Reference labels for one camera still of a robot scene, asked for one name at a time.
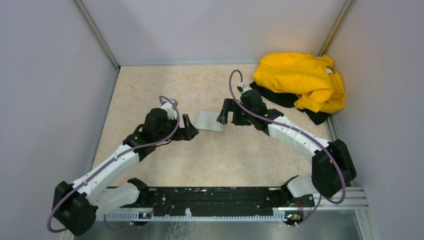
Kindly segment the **aluminium frame rail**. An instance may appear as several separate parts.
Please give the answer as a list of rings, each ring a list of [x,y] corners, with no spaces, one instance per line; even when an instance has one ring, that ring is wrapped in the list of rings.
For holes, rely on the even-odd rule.
[[[93,202],[79,196],[67,220],[79,230],[95,221],[129,222],[282,222],[298,225],[312,210],[361,210],[365,192],[349,187],[344,201],[333,204],[318,194],[289,198],[279,187],[107,188]]]

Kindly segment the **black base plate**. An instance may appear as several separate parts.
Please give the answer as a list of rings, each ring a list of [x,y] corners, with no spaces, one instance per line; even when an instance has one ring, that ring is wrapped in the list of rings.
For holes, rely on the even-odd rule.
[[[280,187],[151,187],[129,208],[153,208],[155,217],[268,217],[286,207],[314,207],[313,195],[295,198]]]

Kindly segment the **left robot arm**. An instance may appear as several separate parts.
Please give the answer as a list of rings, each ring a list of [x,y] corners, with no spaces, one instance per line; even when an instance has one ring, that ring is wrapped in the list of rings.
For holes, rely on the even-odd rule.
[[[149,187],[137,178],[107,189],[109,184],[125,171],[140,163],[157,146],[166,141],[191,141],[199,130],[187,114],[179,115],[172,108],[153,108],[144,123],[128,135],[122,144],[104,162],[71,183],[60,182],[54,190],[52,211],[47,219],[47,229],[52,219],[58,220],[64,230],[75,236],[86,233],[96,220],[126,205],[144,207],[149,203]]]

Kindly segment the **yellow garment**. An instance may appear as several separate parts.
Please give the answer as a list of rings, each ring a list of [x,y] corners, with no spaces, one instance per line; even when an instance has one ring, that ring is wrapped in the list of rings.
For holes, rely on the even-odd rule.
[[[298,109],[334,114],[345,107],[343,78],[326,54],[269,53],[260,59],[253,79],[273,93],[297,95]]]

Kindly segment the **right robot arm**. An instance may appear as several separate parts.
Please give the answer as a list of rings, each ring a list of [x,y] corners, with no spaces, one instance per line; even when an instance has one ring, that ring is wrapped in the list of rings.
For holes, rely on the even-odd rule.
[[[235,126],[254,126],[310,161],[310,173],[295,176],[283,184],[281,199],[287,206],[295,206],[301,197],[311,194],[329,199],[341,191],[344,197],[347,184],[357,177],[349,149],[342,140],[326,140],[301,129],[281,111],[267,108],[257,90],[243,90],[240,99],[224,99],[216,121],[226,125],[229,113]]]

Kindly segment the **black garment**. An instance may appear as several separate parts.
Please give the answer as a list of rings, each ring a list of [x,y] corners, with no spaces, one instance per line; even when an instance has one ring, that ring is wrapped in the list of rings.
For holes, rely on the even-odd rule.
[[[320,125],[324,123],[331,116],[330,113],[326,113],[322,111],[313,112],[312,110],[309,110],[309,109],[300,109],[298,107],[295,107],[295,102],[299,100],[300,98],[294,93],[276,93],[265,87],[257,85],[255,82],[250,83],[249,86],[252,89],[257,90],[262,97],[266,98],[272,103],[275,103],[285,108],[296,108],[298,111],[302,113],[306,113],[309,119],[315,125]]]

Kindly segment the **white cardboard box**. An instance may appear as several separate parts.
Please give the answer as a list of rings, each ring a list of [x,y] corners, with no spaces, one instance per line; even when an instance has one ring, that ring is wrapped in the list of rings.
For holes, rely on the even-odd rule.
[[[197,112],[194,126],[199,130],[222,132],[225,127],[217,121],[219,114],[217,111],[200,110]]]

